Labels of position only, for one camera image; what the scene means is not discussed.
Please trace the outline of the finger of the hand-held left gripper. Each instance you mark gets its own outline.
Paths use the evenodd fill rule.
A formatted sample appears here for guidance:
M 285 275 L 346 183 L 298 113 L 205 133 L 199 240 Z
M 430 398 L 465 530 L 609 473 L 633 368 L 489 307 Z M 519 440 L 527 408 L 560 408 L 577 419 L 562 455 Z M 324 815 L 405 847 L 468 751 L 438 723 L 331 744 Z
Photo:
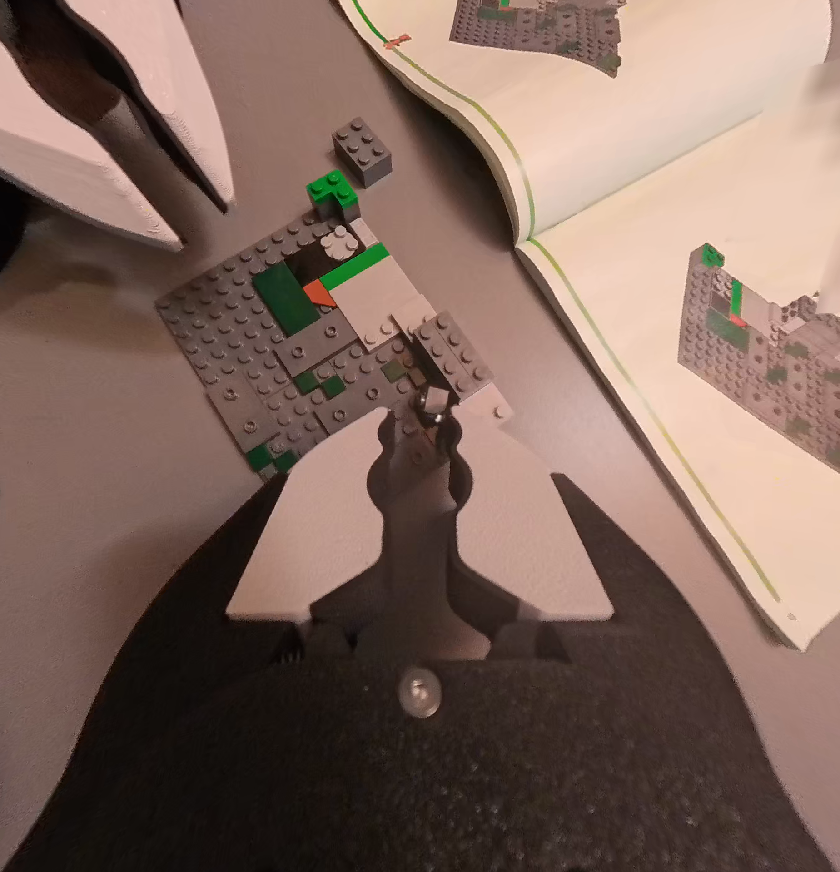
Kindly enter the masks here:
M 116 60 L 136 101 L 225 213 L 235 200 L 220 116 L 175 2 L 65 0 L 65 14 Z
M 102 142 L 30 87 L 2 42 L 0 173 L 82 220 L 160 248 L 183 247 Z

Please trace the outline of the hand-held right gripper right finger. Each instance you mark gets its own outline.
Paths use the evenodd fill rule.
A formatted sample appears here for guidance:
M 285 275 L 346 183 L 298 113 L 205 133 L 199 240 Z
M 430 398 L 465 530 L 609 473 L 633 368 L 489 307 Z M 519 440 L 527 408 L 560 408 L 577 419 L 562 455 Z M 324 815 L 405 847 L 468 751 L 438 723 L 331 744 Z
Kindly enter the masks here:
M 606 620 L 613 604 L 544 460 L 452 408 L 450 493 L 463 569 L 543 620 Z

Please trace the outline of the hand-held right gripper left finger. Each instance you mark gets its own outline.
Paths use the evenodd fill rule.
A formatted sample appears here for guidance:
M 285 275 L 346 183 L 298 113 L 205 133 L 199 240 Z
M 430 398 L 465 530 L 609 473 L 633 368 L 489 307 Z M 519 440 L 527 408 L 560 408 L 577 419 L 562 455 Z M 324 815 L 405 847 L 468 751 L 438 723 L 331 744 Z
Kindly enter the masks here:
M 307 624 L 311 606 L 382 558 L 384 517 L 368 473 L 384 455 L 377 408 L 313 447 L 282 493 L 226 604 L 233 620 Z

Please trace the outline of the small grey toy brick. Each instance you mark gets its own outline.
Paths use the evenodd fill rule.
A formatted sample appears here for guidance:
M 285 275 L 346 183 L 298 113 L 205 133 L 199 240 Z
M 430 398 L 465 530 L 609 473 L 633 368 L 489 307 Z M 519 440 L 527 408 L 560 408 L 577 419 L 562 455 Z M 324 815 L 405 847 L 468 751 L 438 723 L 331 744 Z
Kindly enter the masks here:
M 452 416 L 452 400 L 453 397 L 450 390 L 426 382 L 415 392 L 409 409 L 423 429 L 432 429 Z

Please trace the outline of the grey toy brick baseplate model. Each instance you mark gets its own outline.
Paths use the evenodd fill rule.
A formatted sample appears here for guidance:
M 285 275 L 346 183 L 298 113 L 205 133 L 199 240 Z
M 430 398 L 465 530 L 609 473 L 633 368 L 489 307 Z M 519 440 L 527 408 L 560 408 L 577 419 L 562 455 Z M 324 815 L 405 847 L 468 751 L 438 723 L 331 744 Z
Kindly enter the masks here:
M 311 209 L 158 297 L 156 310 L 248 467 L 271 479 L 374 408 L 395 414 L 397 463 L 436 464 L 419 395 L 503 425 L 512 404 L 450 312 L 411 287 L 339 169 Z

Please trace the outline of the loose dark grey toy brick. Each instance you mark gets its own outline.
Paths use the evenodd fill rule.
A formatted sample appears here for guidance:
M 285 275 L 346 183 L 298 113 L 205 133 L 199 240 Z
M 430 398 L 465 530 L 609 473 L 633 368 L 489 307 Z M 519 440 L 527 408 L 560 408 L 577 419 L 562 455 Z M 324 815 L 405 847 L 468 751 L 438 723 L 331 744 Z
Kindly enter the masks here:
M 349 166 L 362 188 L 369 188 L 377 181 L 389 175 L 393 151 L 369 130 L 369 126 L 355 116 L 346 126 L 331 134 L 334 155 Z

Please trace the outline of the open instruction booklet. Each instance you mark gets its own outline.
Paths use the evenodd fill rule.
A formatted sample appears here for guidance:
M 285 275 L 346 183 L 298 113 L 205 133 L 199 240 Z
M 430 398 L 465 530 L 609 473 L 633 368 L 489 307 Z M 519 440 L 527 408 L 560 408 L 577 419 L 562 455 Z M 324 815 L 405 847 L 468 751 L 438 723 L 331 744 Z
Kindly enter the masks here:
M 516 253 L 777 636 L 840 615 L 830 2 L 339 2 L 458 123 Z

